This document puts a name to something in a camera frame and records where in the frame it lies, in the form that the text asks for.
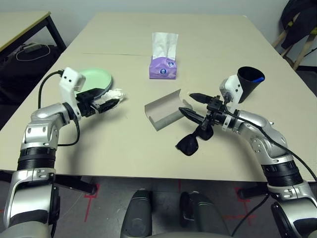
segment white crumpled paper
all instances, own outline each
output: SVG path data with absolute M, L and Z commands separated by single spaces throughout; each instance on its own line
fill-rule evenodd
M 177 38 L 178 34 L 174 33 L 152 33 L 152 59 L 167 57 L 175 60 Z
M 114 108 L 115 108 L 124 99 L 124 96 L 125 96 L 125 94 L 124 94 L 123 90 L 120 88 L 116 88 L 113 90 L 109 90 L 105 94 L 103 94 L 98 99 L 98 103 L 103 104 L 106 101 L 109 101 L 110 99 L 119 99 L 119 102 L 114 106 Z

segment black paper cup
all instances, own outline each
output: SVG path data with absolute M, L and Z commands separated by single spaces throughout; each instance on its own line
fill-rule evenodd
M 265 76 L 261 71 L 247 66 L 239 68 L 237 76 L 243 89 L 239 103 L 242 103 L 249 94 L 265 80 Z

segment black sunglasses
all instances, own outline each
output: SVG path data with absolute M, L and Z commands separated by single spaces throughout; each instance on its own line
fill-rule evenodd
M 196 137 L 199 136 L 203 140 L 209 140 L 212 135 L 213 129 L 211 126 L 208 126 L 204 130 L 202 126 L 199 125 L 192 134 L 186 135 L 175 147 L 185 155 L 191 156 L 198 150 L 198 141 Z

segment purple tissue box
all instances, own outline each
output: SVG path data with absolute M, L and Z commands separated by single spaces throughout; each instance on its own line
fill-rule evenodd
M 151 60 L 149 67 L 150 78 L 155 79 L 176 79 L 176 61 L 159 57 Z

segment black cable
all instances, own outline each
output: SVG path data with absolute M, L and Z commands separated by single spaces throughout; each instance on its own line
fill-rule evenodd
M 41 97 L 42 97 L 42 89 L 43 89 L 43 86 L 45 84 L 45 82 L 50 78 L 52 77 L 53 75 L 55 74 L 59 74 L 60 76 L 63 75 L 63 72 L 64 70 L 59 70 L 59 71 L 55 71 L 53 73 L 50 73 L 48 76 L 46 76 L 41 85 L 40 85 L 40 89 L 39 89 L 39 97 L 38 97 L 38 109 L 41 108 Z M 74 123 L 76 125 L 76 129 L 77 129 L 77 138 L 76 140 L 73 142 L 73 143 L 70 143 L 70 144 L 58 144 L 57 146 L 72 146 L 72 145 L 75 145 L 78 141 L 79 141 L 79 138 L 80 138 L 80 129 L 79 129 L 79 123 L 78 123 L 78 118 L 76 117 L 76 115 L 74 114 Z
M 235 233 L 237 232 L 237 230 L 239 229 L 239 227 L 242 225 L 242 223 L 255 211 L 257 210 L 259 207 L 261 207 L 269 198 L 269 194 L 265 196 L 265 198 L 257 205 L 255 206 L 250 212 L 248 212 L 247 215 L 245 215 L 244 218 L 242 218 L 242 220 L 239 222 L 239 224 L 236 226 L 236 228 L 233 230 L 232 232 L 232 237 L 235 235 Z
M 63 70 L 59 70 L 59 71 L 55 71 L 53 73 L 50 73 L 48 76 L 46 76 L 43 81 L 41 82 L 41 85 L 40 85 L 40 89 L 39 89 L 39 98 L 38 98 L 38 109 L 41 108 L 41 96 L 42 96 L 42 89 L 43 89 L 43 86 L 45 84 L 45 82 L 50 78 L 52 77 L 54 74 L 59 74 L 60 76 L 63 75 Z
M 55 235 L 56 225 L 57 225 L 57 222 L 54 222 L 53 225 L 52 225 L 52 229 L 51 229 L 51 237 L 52 237 L 52 238 L 53 238 L 54 235 Z
M 305 166 L 305 168 L 311 173 L 311 175 L 313 176 L 314 180 L 317 181 L 317 177 L 316 177 L 316 175 L 314 174 L 314 172 L 312 171 L 312 169 L 309 168 L 309 166 L 308 166 L 298 155 L 296 155 L 293 151 L 287 149 L 286 147 L 282 146 L 281 144 L 279 144 L 279 143 L 277 143 L 275 140 L 273 140 L 273 139 L 263 130 L 263 128 L 262 128 L 261 126 L 256 125 L 256 124 L 254 124 L 253 122 L 251 122 L 251 121 L 249 121 L 249 120 L 243 119 L 243 118 L 238 117 L 237 115 L 235 115 L 235 114 L 229 112 L 229 110 L 228 110 L 228 108 L 227 108 L 227 103 L 224 103 L 224 110 L 225 110 L 225 112 L 226 112 L 228 115 L 232 116 L 233 118 L 236 118 L 236 119 L 238 119 L 238 120 L 244 121 L 244 122 L 246 122 L 246 123 L 248 123 L 248 124 L 250 124 L 250 125 L 256 127 L 256 128 L 268 139 L 269 142 L 271 142 L 271 143 L 273 143 L 274 145 L 278 146 L 279 148 L 285 150 L 287 153 L 293 155 L 293 156 L 294 156 L 296 159 L 298 159 L 298 161 L 301 162 L 301 163 Z
M 58 144 L 57 146 L 72 146 L 72 145 L 77 144 L 77 142 L 79 141 L 79 138 L 80 138 L 80 129 L 79 129 L 78 118 L 76 116 L 74 117 L 74 123 L 75 123 L 76 129 L 77 129 L 77 138 L 76 138 L 76 140 L 73 143 L 70 143 L 70 144 Z
M 314 52 L 315 50 L 317 50 L 317 47 L 315 49 L 312 49 L 310 52 L 308 52 L 306 55 L 304 55 L 304 57 L 306 57 L 307 55 L 309 55 L 310 53 Z

